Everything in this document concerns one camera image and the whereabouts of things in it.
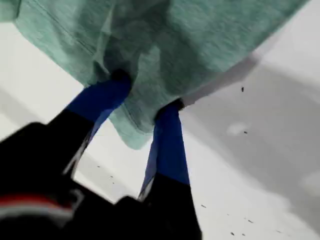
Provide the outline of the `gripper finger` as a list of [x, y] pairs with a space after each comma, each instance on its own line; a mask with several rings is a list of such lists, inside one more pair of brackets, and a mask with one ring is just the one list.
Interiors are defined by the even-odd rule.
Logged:
[[139, 200], [157, 240], [200, 240], [179, 111], [175, 100], [156, 114]]
[[131, 88], [130, 76], [117, 69], [107, 81], [84, 88], [47, 124], [59, 171], [73, 171], [101, 125], [124, 102]]

